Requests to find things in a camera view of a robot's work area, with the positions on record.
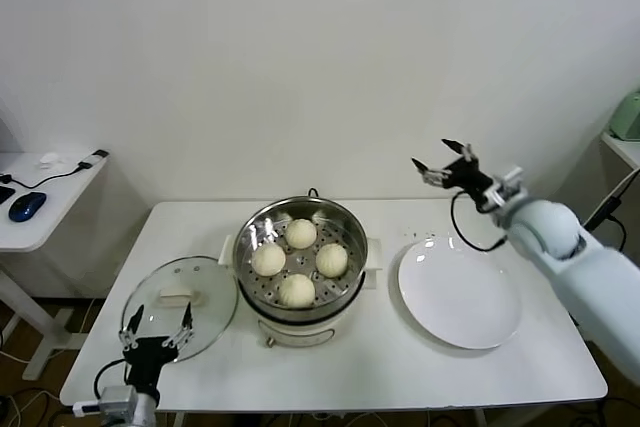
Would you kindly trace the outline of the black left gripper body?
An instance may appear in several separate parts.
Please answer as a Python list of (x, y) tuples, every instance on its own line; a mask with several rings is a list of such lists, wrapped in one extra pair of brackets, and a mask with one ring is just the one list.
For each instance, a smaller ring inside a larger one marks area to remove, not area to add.
[(157, 388), (163, 367), (179, 354), (175, 342), (167, 336), (140, 338), (134, 346), (125, 347), (123, 357), (129, 365), (125, 383), (136, 390)]

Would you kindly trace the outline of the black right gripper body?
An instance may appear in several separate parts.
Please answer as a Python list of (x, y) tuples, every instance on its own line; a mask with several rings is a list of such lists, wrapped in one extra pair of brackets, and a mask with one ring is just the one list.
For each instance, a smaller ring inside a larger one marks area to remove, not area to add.
[(473, 200), (484, 200), (484, 193), (493, 185), (493, 179), (480, 170), (477, 158), (466, 160), (459, 157), (446, 166), (445, 170), (449, 174), (444, 179), (444, 188), (460, 188)]

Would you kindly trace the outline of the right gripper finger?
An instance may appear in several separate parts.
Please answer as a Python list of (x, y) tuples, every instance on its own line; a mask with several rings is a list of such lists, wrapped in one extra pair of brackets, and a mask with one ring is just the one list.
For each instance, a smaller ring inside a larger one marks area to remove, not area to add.
[(475, 154), (470, 144), (463, 144), (457, 140), (443, 139), (442, 142), (457, 155), (461, 156), (466, 162), (472, 162)]
[(442, 185), (450, 177), (450, 171), (447, 169), (430, 169), (416, 158), (412, 158), (411, 161), (425, 184)]

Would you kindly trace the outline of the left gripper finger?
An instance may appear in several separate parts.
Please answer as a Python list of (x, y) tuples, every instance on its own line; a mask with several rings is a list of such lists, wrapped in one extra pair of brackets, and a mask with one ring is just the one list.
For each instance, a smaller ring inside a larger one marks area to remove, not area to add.
[(126, 326), (119, 331), (119, 340), (124, 350), (129, 350), (136, 347), (136, 333), (139, 329), (143, 313), (144, 306), (140, 305), (135, 313), (130, 317)]
[(188, 303), (181, 320), (180, 328), (165, 342), (165, 346), (185, 346), (193, 337), (193, 315), (191, 303)]

